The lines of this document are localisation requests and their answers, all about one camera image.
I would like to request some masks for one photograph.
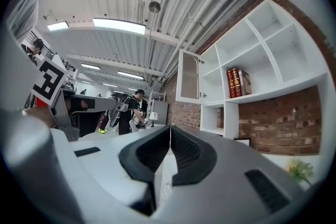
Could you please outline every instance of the white sleeve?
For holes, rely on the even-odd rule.
[[[37,23],[38,0],[10,0],[4,18],[21,44]]]

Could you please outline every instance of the fluorescent light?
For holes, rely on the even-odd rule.
[[[56,23],[53,25],[48,25],[49,31],[60,30],[60,29],[67,29],[69,25],[67,22]]]
[[[97,27],[107,27],[117,30],[125,30],[129,32],[138,33],[141,35],[144,35],[146,31],[146,25],[126,22],[124,20],[94,18],[93,23],[95,24],[94,26]]]
[[[82,65],[83,67],[88,67],[88,68],[92,68],[92,69],[98,69],[98,70],[100,70],[100,67],[96,67],[96,66],[92,66],[92,65],[87,65],[86,63],[81,63],[81,65]]]
[[[106,84],[106,83],[103,83],[103,84],[106,85],[106,86],[117,87],[117,86],[111,85],[111,84]]]
[[[143,77],[141,77],[141,76],[137,76],[137,75],[133,75],[133,74],[128,74],[128,73],[121,72],[121,71],[118,71],[118,74],[124,75],[124,76],[133,77],[133,78],[137,78],[137,79],[143,79]]]

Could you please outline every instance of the white lamp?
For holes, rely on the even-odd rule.
[[[152,120],[152,126],[151,127],[154,127],[154,121],[158,120],[157,112],[152,112],[149,116],[149,119]]]

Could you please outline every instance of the hair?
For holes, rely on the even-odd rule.
[[[138,91],[136,91],[136,92],[135,92],[135,95],[137,95],[138,93],[145,94],[145,92],[144,92],[143,90],[141,90],[141,89],[140,89],[140,90],[138,90]]]
[[[35,46],[36,48],[40,48],[40,50],[42,50],[43,47],[44,47],[44,43],[43,43],[42,39],[38,38],[33,42],[33,46]]]

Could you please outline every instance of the cabinet door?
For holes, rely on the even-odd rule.
[[[180,49],[176,101],[201,104],[199,87],[199,55]]]

